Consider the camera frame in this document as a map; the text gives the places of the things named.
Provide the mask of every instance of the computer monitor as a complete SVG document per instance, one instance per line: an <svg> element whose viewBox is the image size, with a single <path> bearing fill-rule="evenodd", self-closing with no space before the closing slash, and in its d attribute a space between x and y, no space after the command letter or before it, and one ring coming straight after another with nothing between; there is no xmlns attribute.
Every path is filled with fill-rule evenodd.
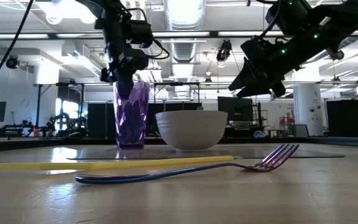
<svg viewBox="0 0 358 224"><path fill-rule="evenodd" d="M227 112L228 121L253 121L252 100L218 96L218 110Z"/></svg>

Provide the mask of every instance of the yellow straw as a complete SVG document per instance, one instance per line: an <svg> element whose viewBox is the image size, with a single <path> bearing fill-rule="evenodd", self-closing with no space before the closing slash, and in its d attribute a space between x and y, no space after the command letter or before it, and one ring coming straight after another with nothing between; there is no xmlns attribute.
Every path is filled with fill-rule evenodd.
<svg viewBox="0 0 358 224"><path fill-rule="evenodd" d="M99 170L126 167L164 166L175 164L192 164L199 162L227 162L232 156L196 157L182 159L156 159L144 161L119 162L38 162L38 163L0 163L0 171L37 171L37 170Z"/></svg>

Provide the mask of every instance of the purple cup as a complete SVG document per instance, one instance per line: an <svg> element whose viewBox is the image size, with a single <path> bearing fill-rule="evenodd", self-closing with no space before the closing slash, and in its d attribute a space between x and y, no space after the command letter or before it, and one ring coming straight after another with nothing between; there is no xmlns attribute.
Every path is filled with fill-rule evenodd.
<svg viewBox="0 0 358 224"><path fill-rule="evenodd" d="M128 100L120 97L117 82L113 83L113 88L117 146L119 149L143 149L149 105L149 84L134 81Z"/></svg>

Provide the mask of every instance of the ceiling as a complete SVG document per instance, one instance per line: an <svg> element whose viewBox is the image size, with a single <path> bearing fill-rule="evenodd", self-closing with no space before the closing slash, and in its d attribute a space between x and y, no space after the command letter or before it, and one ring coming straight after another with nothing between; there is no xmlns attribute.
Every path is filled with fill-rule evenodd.
<svg viewBox="0 0 358 224"><path fill-rule="evenodd" d="M0 33L15 33L22 19L26 1L18 0L0 0ZM308 1L311 5L321 2ZM342 0L324 0L322 4L339 4ZM245 1L228 1L228 0L207 0L206 14L203 23L203 30L263 30L267 23L264 21L264 13L267 12L268 6L263 7L260 3L252 1L251 7L245 5ZM38 0L33 5L22 33L26 32L89 32L94 31L92 24L85 24L79 19L63 19L61 23L52 25L46 20L46 15L41 8L43 4L49 4L47 0ZM147 0L145 2L148 22L152 25L153 31L167 30L165 25L163 1ZM223 39L204 39L199 43L196 49L196 65L193 69L193 80L203 81L205 72L210 71L214 82L218 79L220 82L231 82L239 73L244 63L244 54L240 45L245 39L231 39L233 54L228 58L226 66L218 68L216 63L216 49L221 45ZM94 82L95 75L82 65L71 63L67 60L66 55L62 55L62 45L64 40L20 40L17 41L17 49L39 49L43 54L49 55L56 59L62 66L60 77L75 78L78 82ZM10 41L0 41L0 48L9 46ZM91 52L91 61L102 68L105 64L103 57L104 42L102 40L75 40L76 46L86 45ZM320 60L320 77L322 80L331 80L334 76L340 75L341 80L358 80L358 41L343 49L346 57L333 66L330 60ZM154 46L154 53L159 53L159 48ZM162 69L162 78L172 76L171 59L158 61ZM321 85L324 92L343 91L353 93L357 85ZM220 85L220 88L227 88L227 85Z"/></svg>

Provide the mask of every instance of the fork handle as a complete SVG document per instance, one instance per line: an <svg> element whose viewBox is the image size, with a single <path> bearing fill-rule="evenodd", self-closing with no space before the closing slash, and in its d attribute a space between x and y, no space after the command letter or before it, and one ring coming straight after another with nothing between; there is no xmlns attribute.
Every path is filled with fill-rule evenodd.
<svg viewBox="0 0 358 224"><path fill-rule="evenodd" d="M87 175L87 174L77 174L75 175L75 180L82 184L128 184L143 182L148 180L157 180L164 177L171 177L174 175L186 174L190 172L197 172L202 170L214 169L218 167L227 167L234 166L246 169L246 166L235 164L235 163L221 163L213 164L199 167L192 167L182 170L173 170L168 172L162 172L159 174L142 174L142 175L124 175L124 176L105 176L105 175Z"/></svg>

